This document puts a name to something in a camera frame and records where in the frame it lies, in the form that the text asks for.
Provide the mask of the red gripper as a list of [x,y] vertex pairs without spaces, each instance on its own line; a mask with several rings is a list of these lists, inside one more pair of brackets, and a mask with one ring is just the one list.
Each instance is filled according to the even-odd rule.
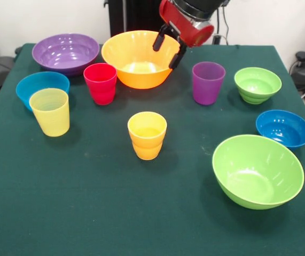
[[202,45],[211,37],[214,26],[210,19],[215,12],[214,1],[161,1],[159,14],[164,24],[153,43],[158,52],[165,36],[179,40],[179,50],[169,63],[169,69],[175,69],[181,62],[187,47]]

